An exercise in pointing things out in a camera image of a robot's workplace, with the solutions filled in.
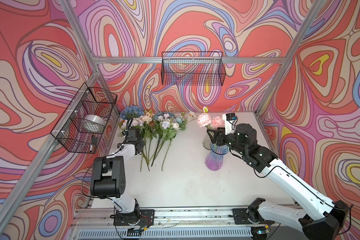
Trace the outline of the pink peony flower stem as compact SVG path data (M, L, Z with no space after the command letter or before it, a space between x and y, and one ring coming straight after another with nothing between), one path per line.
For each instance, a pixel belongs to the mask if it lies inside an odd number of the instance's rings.
M200 128L206 127L207 133L208 129L225 128L225 121L221 117L212 118L208 107L203 107L203 113L198 116L197 124Z

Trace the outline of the pastel mixed flower bouquet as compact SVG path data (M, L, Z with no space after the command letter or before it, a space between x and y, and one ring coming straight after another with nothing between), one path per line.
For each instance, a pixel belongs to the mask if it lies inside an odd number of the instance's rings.
M176 116L170 112L158 112L154 114L154 133L157 138L157 144L151 160L151 167L154 166L155 160L157 159L160 151L164 144L176 137L177 132L180 130L180 124L176 120Z

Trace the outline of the cream peach rose bunch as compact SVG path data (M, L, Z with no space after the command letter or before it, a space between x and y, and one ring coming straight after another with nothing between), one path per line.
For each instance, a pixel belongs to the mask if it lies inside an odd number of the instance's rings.
M144 110L143 115L139 117L139 126L145 146L142 150L143 159L150 171L150 143L152 141L152 131L154 127L154 112L152 110Z

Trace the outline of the blue hydrangea flower stem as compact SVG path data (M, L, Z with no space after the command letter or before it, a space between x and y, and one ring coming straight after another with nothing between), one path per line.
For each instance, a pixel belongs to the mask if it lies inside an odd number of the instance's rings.
M138 106L129 106L126 107L124 110L120 113L121 121L119 122L119 128L120 128L120 137L124 137L124 140L122 144L125 143L127 130L131 128L136 128L140 130L141 134L141 128L139 126L139 117L143 115L144 111L139 108Z

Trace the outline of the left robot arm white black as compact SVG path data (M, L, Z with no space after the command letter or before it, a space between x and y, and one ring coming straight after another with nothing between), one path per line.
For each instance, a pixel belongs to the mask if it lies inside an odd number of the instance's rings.
M114 153L96 158L91 177L91 196L108 200L120 214L139 216L138 201L126 192L125 162L136 156L144 146L140 130L131 128Z

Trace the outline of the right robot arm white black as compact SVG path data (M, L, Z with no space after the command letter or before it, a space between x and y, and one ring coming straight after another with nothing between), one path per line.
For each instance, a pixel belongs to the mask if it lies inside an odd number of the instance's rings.
M352 207L333 201L302 180L275 153L258 144L257 131L251 125L239 124L229 134L225 128L209 129L207 134L213 144L228 147L258 178L269 178L301 206L298 210L257 198L247 208L249 221L274 221L300 231L309 240L333 240L345 233L342 229Z

